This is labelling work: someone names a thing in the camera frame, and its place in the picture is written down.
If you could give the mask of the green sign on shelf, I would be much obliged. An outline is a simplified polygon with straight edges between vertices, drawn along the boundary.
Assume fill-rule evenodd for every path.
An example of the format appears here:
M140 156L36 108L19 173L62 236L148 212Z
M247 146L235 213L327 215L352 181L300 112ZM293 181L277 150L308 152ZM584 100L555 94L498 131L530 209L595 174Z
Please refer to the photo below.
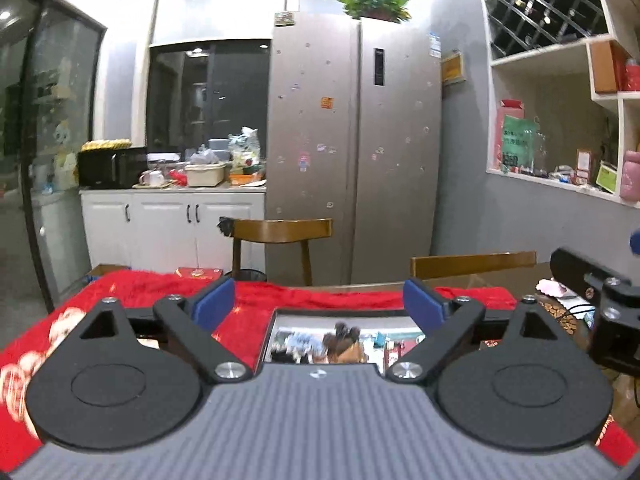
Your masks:
M501 165L506 171L533 170L538 125L533 120L506 115L501 137Z

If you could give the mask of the potted green plant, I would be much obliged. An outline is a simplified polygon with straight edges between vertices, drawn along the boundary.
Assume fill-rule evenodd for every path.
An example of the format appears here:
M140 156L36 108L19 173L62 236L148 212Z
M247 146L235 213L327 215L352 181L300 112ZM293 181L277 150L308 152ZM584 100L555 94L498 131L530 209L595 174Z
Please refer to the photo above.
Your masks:
M344 12L354 20L372 18L391 23L408 22L408 0L338 0Z

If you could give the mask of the black shallow cardboard box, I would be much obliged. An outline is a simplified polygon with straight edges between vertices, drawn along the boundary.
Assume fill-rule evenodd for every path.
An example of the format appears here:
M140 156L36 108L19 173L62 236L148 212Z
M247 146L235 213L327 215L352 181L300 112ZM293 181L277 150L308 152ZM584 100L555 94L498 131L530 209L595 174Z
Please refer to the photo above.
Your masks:
M385 373L424 338L403 310L278 309L258 364L373 364Z

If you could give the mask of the black microwave oven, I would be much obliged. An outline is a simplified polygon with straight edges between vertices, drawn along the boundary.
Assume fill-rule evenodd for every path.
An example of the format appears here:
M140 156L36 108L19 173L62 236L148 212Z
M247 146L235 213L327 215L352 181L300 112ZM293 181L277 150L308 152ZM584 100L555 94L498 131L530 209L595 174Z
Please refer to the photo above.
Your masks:
M146 148L99 148L78 154L81 188L123 190L139 183L148 170Z

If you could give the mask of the red bear print blanket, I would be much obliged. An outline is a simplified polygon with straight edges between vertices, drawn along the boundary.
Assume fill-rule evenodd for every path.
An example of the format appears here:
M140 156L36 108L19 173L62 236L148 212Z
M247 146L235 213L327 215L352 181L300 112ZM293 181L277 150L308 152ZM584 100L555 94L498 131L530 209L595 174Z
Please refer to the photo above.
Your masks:
M258 364L271 315L403 310L401 292L328 294L235 282L213 337L253 378L203 382L153 304L209 284L120 271L1 355L6 479L634 479L588 350L527 296L470 296L484 321L434 382L373 364Z

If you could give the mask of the brown knitted hair bow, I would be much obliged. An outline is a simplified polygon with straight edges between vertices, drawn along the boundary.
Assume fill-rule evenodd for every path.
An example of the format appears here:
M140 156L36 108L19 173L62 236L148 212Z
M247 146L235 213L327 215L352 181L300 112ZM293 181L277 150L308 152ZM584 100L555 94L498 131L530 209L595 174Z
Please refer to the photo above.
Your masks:
M357 364L366 360L360 344L359 327L348 327L343 322L337 322L334 332L323 336L322 344L331 364Z

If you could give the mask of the wooden chair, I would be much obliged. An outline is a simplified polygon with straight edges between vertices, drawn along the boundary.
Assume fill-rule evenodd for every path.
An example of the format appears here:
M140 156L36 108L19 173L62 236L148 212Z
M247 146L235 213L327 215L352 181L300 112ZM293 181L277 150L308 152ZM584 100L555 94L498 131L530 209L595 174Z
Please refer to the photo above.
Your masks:
M497 252L496 254L412 257L410 276L419 280L452 278L470 274L503 271L537 263L536 252Z
M218 229L225 237L232 239L232 268L230 276L239 281L241 275L242 243L264 245L293 244L300 245L300 264L303 281L312 286L312 267L309 242L333 236L333 220L247 220L220 217Z

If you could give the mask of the pink bottle on shelf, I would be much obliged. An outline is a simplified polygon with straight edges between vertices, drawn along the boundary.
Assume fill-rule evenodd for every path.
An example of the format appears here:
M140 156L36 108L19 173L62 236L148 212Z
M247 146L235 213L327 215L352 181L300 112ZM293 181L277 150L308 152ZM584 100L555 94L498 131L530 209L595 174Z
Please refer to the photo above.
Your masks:
M620 177L620 198L626 202L640 200L640 153L626 151L622 176Z

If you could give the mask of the white wall shelf unit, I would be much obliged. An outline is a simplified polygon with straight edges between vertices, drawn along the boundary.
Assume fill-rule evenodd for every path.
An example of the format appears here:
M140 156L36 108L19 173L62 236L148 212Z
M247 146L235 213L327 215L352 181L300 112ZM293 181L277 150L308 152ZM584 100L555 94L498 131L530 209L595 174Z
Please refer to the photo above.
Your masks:
M624 181L639 148L639 0L480 0L488 61L486 171L639 204ZM538 126L535 169L506 168L502 120L509 105Z

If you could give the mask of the silver double door refrigerator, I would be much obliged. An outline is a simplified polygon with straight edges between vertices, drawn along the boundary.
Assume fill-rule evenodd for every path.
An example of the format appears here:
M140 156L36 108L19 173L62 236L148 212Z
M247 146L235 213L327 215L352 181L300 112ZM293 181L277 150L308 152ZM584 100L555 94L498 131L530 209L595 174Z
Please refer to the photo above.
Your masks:
M329 219L317 286L403 280L431 249L442 83L439 36L412 24L289 13L273 31L266 216Z

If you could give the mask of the beige plastic basin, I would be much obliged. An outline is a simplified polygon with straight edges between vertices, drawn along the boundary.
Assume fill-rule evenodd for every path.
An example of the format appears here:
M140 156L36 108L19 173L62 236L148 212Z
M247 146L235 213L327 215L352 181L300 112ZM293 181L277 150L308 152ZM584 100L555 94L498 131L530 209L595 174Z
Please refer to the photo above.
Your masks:
M216 188L224 182L227 165L224 162L214 164L189 164L184 167L189 188Z

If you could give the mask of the wooden chair right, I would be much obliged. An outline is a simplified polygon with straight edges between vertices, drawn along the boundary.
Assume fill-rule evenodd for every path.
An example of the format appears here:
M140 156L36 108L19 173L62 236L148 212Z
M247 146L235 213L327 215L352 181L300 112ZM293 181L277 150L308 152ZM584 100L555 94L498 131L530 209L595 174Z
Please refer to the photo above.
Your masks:
M419 280L452 278L470 274L503 271L537 263L536 252L497 252L496 254L412 257L410 276Z

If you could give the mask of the white kitchen cabinet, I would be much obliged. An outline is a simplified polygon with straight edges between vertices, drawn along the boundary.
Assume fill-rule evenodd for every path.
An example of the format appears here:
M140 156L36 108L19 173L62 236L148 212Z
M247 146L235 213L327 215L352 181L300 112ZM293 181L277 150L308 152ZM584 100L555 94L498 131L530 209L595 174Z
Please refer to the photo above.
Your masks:
M83 190L90 261L172 273L179 268L232 270L233 242L222 217L265 218L264 188Z

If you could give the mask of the wooden chair left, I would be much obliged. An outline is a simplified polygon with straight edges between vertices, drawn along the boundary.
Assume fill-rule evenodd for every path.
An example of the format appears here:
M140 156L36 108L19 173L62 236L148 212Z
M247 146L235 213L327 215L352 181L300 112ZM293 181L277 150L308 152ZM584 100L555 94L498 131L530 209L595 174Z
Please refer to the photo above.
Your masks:
M232 268L230 276L239 281L241 275L242 243L264 245L293 244L300 245L300 264L303 281L312 286L312 267L309 242L333 236L333 220L247 220L220 217L218 229L225 237L232 239Z

